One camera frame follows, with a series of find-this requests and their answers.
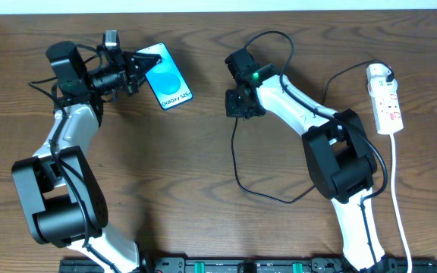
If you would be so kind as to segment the white USB charger plug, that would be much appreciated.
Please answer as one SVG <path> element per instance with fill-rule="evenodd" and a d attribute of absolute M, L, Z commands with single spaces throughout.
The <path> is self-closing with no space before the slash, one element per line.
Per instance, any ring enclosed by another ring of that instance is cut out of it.
<path fill-rule="evenodd" d="M 376 77 L 383 78 L 387 83 L 391 83 L 395 79 L 394 71 L 386 64 L 372 63 L 366 69 L 367 81 L 370 82 Z"/>

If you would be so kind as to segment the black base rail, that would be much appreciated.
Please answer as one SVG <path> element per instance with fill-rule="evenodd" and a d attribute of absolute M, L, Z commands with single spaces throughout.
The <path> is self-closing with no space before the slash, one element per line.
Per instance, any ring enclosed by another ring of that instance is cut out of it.
<path fill-rule="evenodd" d="M 315 257 L 312 259 L 185 259 L 181 257 L 163 257 L 154 261 L 156 273 L 301 273 L 358 272 L 344 258 Z M 105 272 L 92 260 L 62 259 L 58 272 Z M 384 258 L 374 269 L 362 269 L 360 272 L 407 272 L 405 259 Z M 415 259 L 412 272 L 437 273 L 437 260 Z"/>

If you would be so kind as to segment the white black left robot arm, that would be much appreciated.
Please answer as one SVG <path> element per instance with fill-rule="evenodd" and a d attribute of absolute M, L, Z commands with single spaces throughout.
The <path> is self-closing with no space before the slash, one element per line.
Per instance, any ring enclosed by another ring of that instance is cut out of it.
<path fill-rule="evenodd" d="M 108 207 L 86 152 L 102 124 L 107 96 L 137 93 L 158 54 L 124 52 L 118 42 L 93 49 L 88 70 L 81 44 L 58 42 L 46 51 L 55 73 L 46 95 L 55 123 L 44 144 L 13 164 L 11 175 L 32 238 L 84 254 L 106 272 L 154 272 L 154 261 L 108 221 Z"/>

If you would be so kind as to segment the white power strip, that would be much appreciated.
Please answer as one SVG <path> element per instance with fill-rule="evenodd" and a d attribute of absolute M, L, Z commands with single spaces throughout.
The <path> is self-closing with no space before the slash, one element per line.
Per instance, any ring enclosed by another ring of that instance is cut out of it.
<path fill-rule="evenodd" d="M 393 135 L 403 130 L 397 80 L 387 83 L 383 78 L 376 77 L 370 82 L 367 81 L 367 90 L 373 106 L 377 133 Z"/>

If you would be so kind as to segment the blue Galaxy smartphone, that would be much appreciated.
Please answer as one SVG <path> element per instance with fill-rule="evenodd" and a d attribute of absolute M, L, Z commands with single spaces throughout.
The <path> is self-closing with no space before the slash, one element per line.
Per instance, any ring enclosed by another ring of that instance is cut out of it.
<path fill-rule="evenodd" d="M 156 54 L 161 57 L 161 62 L 146 73 L 146 78 L 163 111 L 193 99 L 192 91 L 164 43 L 140 49 L 137 53 Z"/>

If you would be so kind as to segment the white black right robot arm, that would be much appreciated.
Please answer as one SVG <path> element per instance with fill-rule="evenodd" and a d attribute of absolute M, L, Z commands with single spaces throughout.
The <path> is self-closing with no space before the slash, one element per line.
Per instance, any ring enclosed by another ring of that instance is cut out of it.
<path fill-rule="evenodd" d="M 373 218 L 373 175 L 386 166 L 360 117 L 320 105 L 283 70 L 260 66 L 246 49 L 231 53 L 225 64 L 237 84 L 225 93 L 227 116 L 248 119 L 270 111 L 300 135 L 310 179 L 338 217 L 345 259 L 355 271 L 380 272 L 385 251 Z"/>

